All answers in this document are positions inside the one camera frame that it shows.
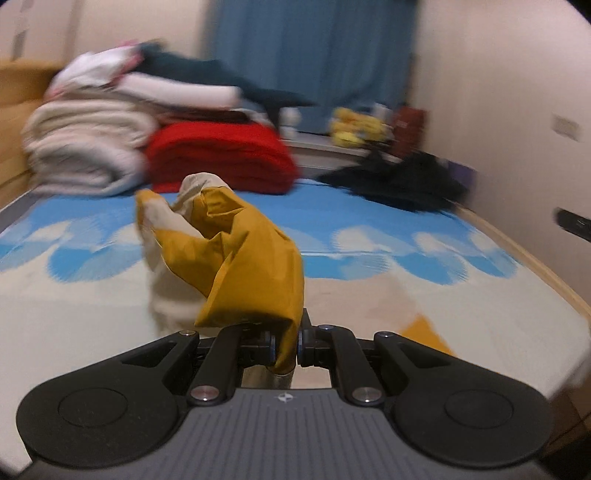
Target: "wall outlet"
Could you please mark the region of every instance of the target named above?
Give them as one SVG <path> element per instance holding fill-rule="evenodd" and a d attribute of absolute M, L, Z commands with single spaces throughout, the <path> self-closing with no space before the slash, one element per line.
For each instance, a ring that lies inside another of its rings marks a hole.
<path fill-rule="evenodd" d="M 580 137 L 580 125 L 577 122 L 573 122 L 563 116 L 553 115 L 552 117 L 552 130 L 563 137 L 571 138 L 575 141 L 579 141 Z"/>

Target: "circular pad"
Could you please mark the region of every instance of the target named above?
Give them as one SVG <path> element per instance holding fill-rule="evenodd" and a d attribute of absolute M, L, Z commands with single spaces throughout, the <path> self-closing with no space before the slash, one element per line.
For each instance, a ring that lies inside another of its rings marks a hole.
<path fill-rule="evenodd" d="M 462 390 L 449 396 L 445 411 L 452 420 L 473 429 L 493 429 L 508 422 L 513 405 L 488 390 Z"/>
<path fill-rule="evenodd" d="M 119 420 L 127 410 L 127 399 L 108 388 L 86 388 L 64 398 L 58 411 L 76 427 L 102 427 Z"/>
<path fill-rule="evenodd" d="M 35 387 L 17 411 L 33 458 L 69 468 L 107 468 L 150 453 L 178 420 L 174 396 L 149 368 L 94 366 Z"/>
<path fill-rule="evenodd" d="M 395 400 L 393 421 L 417 450 L 462 468 L 506 468 L 533 458 L 552 431 L 535 389 L 474 367 L 427 368 Z"/>

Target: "blue curtain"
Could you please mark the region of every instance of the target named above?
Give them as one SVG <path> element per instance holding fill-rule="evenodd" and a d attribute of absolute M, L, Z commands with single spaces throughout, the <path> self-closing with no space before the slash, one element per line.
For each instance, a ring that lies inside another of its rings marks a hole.
<path fill-rule="evenodd" d="M 408 77 L 417 0 L 218 0 L 212 57 L 262 87 L 318 103 L 302 131 L 323 133 L 337 106 L 396 107 Z"/>

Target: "brown bag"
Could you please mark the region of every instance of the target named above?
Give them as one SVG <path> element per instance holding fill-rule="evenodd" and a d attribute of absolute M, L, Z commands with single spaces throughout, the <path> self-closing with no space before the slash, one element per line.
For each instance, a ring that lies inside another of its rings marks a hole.
<path fill-rule="evenodd" d="M 423 140 L 423 131 L 427 120 L 427 112 L 409 106 L 402 106 L 394 115 L 392 121 L 391 154 L 398 158 L 404 158 L 419 149 Z"/>

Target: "white cloth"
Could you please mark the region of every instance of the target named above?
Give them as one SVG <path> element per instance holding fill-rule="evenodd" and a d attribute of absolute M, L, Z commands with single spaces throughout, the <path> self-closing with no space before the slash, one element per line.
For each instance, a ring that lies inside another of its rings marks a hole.
<path fill-rule="evenodd" d="M 78 88 L 108 85 L 140 61 L 139 45 L 112 48 L 100 53 L 84 53 L 54 77 L 45 97 L 51 100 Z"/>
<path fill-rule="evenodd" d="M 162 256 L 162 247 L 153 229 L 182 232 L 196 238 L 203 235 L 189 223 L 193 210 L 193 198 L 207 187 L 228 187 L 218 176 L 196 173 L 183 180 L 177 200 L 169 206 L 162 197 L 145 202 L 140 235 L 144 242 L 144 257 L 151 271 L 150 310 L 164 335 L 179 330 L 194 329 L 195 320 L 207 299 L 195 287 L 170 271 Z M 200 329 L 200 335 L 208 335 L 211 329 Z"/>
<path fill-rule="evenodd" d="M 125 75 L 114 91 L 161 105 L 188 108 L 228 110 L 238 106 L 241 101 L 238 87 L 194 85 L 138 72 Z"/>
<path fill-rule="evenodd" d="M 22 132 L 39 193 L 109 196 L 144 181 L 145 145 L 158 124 L 114 100 L 47 103 Z"/>
<path fill-rule="evenodd" d="M 29 164 L 35 191 L 42 194 L 117 195 L 145 179 L 143 154 L 91 135 L 49 135 Z"/>
<path fill-rule="evenodd" d="M 55 133 L 86 134 L 119 141 L 124 147 L 143 147 L 158 123 L 135 111 L 133 103 L 117 100 L 58 100 L 39 107 L 22 130 L 27 152 Z"/>

